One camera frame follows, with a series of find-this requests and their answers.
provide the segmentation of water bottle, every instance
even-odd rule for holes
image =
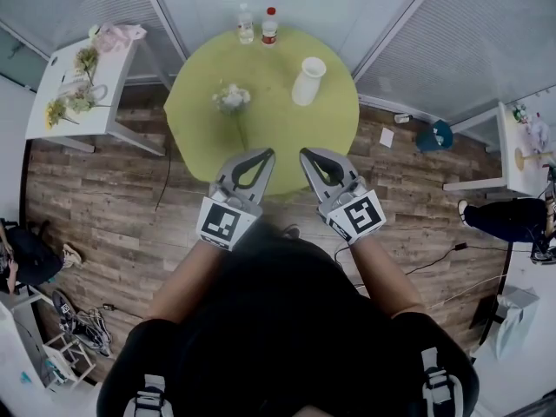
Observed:
[[[238,21],[238,36],[240,38],[240,42],[244,45],[253,42],[255,38],[255,33],[253,32],[253,16],[247,10],[247,4],[242,3],[240,4],[240,10],[237,17]]]

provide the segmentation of green round table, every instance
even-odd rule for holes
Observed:
[[[327,73],[313,103],[301,107],[291,92],[309,56],[319,57]],[[231,83],[251,94],[249,105],[232,116],[212,100]],[[357,90],[340,58],[320,40],[282,26],[274,48],[262,46],[260,31],[249,45],[240,44],[232,31],[206,42],[183,65],[164,109],[183,160],[202,181],[212,182],[231,156],[243,152],[237,121],[250,149],[274,149],[267,195],[307,187],[300,149],[319,147],[345,155],[359,121]]]

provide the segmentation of person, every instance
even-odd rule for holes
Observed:
[[[129,334],[97,415],[133,415],[126,409],[157,376],[161,403],[176,416],[294,415],[307,406],[427,416],[423,397],[446,372],[463,391],[459,415],[470,415],[479,393],[472,364],[378,240],[365,235],[349,247],[369,299],[298,236],[255,224],[233,252],[200,240]],[[430,350],[438,370],[427,366]]]
[[[37,286],[62,268],[82,262],[69,244],[63,245],[61,259],[38,236],[19,227],[6,230],[0,219],[0,291],[13,294],[17,281]]]
[[[458,202],[464,225],[478,228],[507,242],[536,242],[554,231],[554,198],[522,198],[474,207]]]

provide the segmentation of person sitting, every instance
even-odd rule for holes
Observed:
[[[63,245],[60,258],[38,236],[19,227],[6,230],[0,220],[0,291],[13,294],[17,281],[38,286],[62,268],[82,262],[69,244]]]
[[[523,198],[482,207],[458,203],[461,221],[507,242],[536,242],[554,231],[554,198]]]

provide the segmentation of paper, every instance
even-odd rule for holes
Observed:
[[[392,140],[394,139],[394,132],[390,129],[382,129],[381,144],[386,145],[389,149],[392,148]]]

